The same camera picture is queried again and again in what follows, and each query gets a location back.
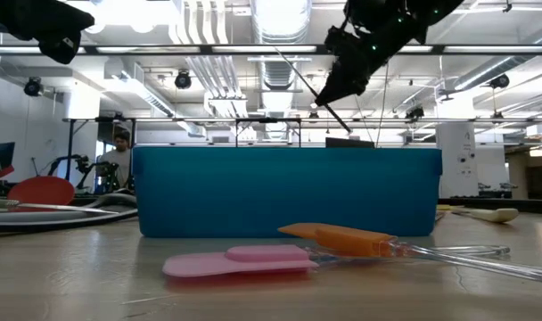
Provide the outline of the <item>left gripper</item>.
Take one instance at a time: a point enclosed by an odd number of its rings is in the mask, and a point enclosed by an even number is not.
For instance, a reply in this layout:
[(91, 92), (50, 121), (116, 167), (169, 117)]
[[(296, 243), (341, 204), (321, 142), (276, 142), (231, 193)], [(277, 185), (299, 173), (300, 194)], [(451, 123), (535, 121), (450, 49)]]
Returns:
[(69, 64), (77, 55), (81, 32), (95, 25), (95, 18), (60, 0), (12, 0), (12, 34), (20, 40), (35, 39), (40, 52)]

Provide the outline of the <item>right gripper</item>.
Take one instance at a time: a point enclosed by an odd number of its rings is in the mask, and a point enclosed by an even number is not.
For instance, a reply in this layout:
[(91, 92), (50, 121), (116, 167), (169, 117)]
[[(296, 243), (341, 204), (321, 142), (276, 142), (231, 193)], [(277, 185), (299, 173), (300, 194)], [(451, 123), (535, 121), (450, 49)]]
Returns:
[(341, 29), (354, 37), (355, 49), (337, 56), (315, 99), (320, 106), (361, 95), (372, 74), (414, 40), (427, 38), (427, 0), (347, 0)]

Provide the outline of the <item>orange spatula clear handle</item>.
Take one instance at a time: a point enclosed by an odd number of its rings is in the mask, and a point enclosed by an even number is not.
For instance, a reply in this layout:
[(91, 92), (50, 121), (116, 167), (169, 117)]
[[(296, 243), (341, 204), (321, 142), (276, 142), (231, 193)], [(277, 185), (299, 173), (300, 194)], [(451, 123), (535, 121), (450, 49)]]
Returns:
[(542, 268), (501, 261), (510, 249), (501, 245), (457, 245), (422, 247), (400, 241), (396, 236), (322, 223), (295, 223), (279, 232), (315, 241), (329, 255), (338, 258), (432, 259), (467, 268), (542, 283)]

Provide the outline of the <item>red spoon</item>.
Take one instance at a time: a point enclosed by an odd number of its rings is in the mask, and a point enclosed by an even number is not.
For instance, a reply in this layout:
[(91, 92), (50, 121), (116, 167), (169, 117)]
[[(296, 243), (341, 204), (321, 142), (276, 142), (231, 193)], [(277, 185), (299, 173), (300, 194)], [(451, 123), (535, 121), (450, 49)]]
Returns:
[(20, 203), (68, 205), (75, 196), (75, 187), (60, 177), (32, 177), (15, 185), (7, 198)]

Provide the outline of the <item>grey spoon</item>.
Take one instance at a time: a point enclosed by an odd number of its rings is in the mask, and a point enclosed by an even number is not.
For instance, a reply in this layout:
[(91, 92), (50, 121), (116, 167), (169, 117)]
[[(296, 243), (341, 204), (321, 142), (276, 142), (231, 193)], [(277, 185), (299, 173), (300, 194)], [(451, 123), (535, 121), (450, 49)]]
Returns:
[(104, 223), (137, 215), (136, 197), (109, 193), (83, 206), (33, 204), (0, 199), (0, 227)]

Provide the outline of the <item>cream handled knife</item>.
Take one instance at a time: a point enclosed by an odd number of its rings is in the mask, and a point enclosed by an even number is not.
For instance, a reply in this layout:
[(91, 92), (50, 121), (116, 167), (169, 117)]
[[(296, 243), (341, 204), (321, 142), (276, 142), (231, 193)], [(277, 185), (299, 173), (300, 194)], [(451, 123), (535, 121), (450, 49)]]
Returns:
[(470, 218), (476, 218), (492, 223), (506, 223), (516, 219), (520, 212), (517, 209), (504, 208), (497, 210), (484, 210), (484, 209), (460, 209), (453, 210), (453, 214), (466, 216)]

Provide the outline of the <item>teal plastic bin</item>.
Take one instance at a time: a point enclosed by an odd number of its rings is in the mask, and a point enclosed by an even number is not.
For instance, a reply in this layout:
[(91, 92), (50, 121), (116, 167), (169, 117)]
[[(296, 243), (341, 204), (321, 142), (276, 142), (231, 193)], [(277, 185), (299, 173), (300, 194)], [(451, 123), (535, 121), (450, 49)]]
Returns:
[(132, 165), (155, 238), (276, 238), (295, 223), (426, 236), (442, 173), (437, 149), (139, 146)]

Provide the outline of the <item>white pillar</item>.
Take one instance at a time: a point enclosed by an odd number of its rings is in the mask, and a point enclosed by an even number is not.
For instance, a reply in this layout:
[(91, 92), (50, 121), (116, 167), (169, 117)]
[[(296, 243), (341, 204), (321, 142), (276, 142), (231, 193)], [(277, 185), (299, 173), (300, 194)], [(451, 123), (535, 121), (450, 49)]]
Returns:
[(474, 125), (471, 122), (439, 124), (436, 143), (442, 155), (439, 196), (478, 196)]

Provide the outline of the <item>person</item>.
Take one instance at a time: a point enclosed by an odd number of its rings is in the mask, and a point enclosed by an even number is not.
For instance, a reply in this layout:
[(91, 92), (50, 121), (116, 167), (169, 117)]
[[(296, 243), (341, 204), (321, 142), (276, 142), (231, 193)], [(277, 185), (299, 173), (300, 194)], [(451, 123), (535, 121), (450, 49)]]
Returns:
[(114, 149), (98, 158), (99, 162), (117, 164), (116, 178), (121, 188), (127, 186), (131, 165), (130, 134), (128, 131), (119, 131), (114, 135)]

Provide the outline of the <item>silver ventilation duct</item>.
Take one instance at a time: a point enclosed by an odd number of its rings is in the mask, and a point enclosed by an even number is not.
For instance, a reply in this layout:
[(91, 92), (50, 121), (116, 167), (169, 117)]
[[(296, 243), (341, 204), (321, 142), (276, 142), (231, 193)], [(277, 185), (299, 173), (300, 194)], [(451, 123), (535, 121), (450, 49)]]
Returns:
[[(255, 41), (263, 45), (305, 43), (312, 0), (250, 0)], [(269, 118), (286, 118), (292, 107), (296, 64), (272, 57), (259, 65), (261, 106)]]

